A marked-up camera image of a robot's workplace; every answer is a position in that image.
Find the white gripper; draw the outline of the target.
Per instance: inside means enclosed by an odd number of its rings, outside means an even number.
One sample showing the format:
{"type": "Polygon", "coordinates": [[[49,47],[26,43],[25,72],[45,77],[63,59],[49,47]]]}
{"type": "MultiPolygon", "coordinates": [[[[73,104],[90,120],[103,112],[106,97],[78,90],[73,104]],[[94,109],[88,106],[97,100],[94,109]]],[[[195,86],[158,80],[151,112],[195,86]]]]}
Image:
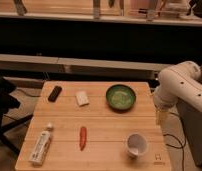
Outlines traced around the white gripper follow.
{"type": "Polygon", "coordinates": [[[176,104],[176,97],[168,93],[155,91],[153,94],[154,105],[156,109],[156,124],[161,125],[168,117],[169,112],[166,109],[176,104]]]}

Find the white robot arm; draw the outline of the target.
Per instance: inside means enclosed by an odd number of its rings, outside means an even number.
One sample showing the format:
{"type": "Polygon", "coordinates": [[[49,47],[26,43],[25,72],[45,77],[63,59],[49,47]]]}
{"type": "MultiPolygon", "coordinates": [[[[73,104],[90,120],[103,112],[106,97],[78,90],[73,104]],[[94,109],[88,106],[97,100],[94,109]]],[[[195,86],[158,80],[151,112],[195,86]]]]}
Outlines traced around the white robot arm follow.
{"type": "Polygon", "coordinates": [[[156,124],[168,116],[168,110],[181,99],[202,113],[201,68],[193,61],[185,61],[164,68],[158,74],[159,85],[153,92],[156,124]]]}

